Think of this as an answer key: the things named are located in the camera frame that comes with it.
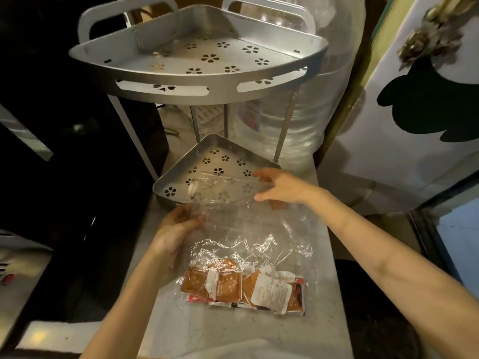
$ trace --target person's left hand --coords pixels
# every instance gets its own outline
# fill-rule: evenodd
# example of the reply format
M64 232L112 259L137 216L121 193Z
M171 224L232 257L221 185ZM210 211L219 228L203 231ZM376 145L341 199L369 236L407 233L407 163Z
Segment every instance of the person's left hand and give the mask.
M202 225L205 217L192 218L191 207L191 204L180 205L163 219L150 246L155 254L175 258L185 236Z

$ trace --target dark green cloud-shaped decoration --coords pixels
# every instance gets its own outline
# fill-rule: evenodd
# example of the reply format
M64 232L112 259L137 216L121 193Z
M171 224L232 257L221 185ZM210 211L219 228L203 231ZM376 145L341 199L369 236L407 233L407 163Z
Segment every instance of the dark green cloud-shaped decoration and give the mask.
M377 103L392 105L394 122L409 133L444 131L444 142L479 138L479 85L444 78L427 57L416 60L407 75L390 81Z

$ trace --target upper shelf tray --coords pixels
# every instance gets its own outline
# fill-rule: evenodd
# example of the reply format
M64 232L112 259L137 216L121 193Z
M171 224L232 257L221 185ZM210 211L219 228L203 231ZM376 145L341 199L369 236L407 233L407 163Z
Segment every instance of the upper shelf tray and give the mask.
M326 53L319 36L230 11L233 1L312 16L278 0L224 0L222 9L173 0L123 0L93 7L80 18L80 43L69 55L85 63L106 93L143 102L210 105L258 99L313 78ZM89 41L92 25L146 5L167 3L172 13Z

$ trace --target person's left arm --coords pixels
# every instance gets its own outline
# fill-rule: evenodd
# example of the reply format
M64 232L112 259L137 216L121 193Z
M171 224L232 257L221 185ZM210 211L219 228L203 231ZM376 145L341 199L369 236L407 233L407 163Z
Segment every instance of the person's left arm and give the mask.
M190 213L191 205L181 205L163 220L81 359L136 358L165 271L174 262L185 235L201 225L201 219L191 219Z

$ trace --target forearm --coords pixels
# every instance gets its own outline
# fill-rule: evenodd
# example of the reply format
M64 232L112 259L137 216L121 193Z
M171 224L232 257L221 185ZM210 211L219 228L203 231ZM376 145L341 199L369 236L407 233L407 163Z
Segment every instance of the forearm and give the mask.
M147 251L81 359L136 358L167 261Z
M312 187L305 203L446 358L476 355L479 304L459 283L327 191Z

